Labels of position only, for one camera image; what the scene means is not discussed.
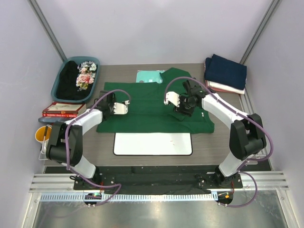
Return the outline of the green t-shirt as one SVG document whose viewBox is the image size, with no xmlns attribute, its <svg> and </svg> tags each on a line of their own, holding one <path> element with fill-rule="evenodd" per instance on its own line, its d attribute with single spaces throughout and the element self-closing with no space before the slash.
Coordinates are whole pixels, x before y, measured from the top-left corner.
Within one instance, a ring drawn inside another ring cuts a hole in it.
<svg viewBox="0 0 304 228">
<path fill-rule="evenodd" d="M 208 112 L 196 108 L 191 117 L 175 112 L 163 102 L 167 84 L 190 73 L 170 68 L 160 74 L 162 83 L 106 82 L 105 91 L 116 90 L 116 100 L 131 98 L 126 115 L 113 115 L 98 125 L 98 133 L 213 133 L 215 125 Z"/>
</svg>

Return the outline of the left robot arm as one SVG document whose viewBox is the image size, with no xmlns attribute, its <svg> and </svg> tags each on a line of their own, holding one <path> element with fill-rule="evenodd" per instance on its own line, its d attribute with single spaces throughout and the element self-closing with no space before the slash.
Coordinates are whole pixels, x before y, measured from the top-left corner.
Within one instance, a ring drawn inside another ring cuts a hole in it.
<svg viewBox="0 0 304 228">
<path fill-rule="evenodd" d="M 114 114 L 116 96 L 102 93 L 95 104 L 78 117 L 65 122 L 55 122 L 46 148 L 46 158 L 66 166 L 82 179 L 94 185 L 101 183 L 99 168 L 83 155 L 83 135 Z"/>
</svg>

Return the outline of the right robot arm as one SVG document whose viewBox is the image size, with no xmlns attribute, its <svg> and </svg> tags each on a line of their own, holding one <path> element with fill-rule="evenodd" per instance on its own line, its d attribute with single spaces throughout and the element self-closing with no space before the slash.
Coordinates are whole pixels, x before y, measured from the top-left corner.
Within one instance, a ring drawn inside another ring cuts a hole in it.
<svg viewBox="0 0 304 228">
<path fill-rule="evenodd" d="M 262 119 L 257 114 L 248 115 L 210 89 L 203 89 L 197 81 L 183 82 L 184 95 L 166 92 L 164 103 L 173 104 L 174 111 L 192 116 L 195 108 L 212 113 L 229 129 L 229 154 L 215 168 L 214 182 L 226 188 L 231 185 L 237 172 L 246 161 L 266 147 L 266 136 L 262 131 Z"/>
</svg>

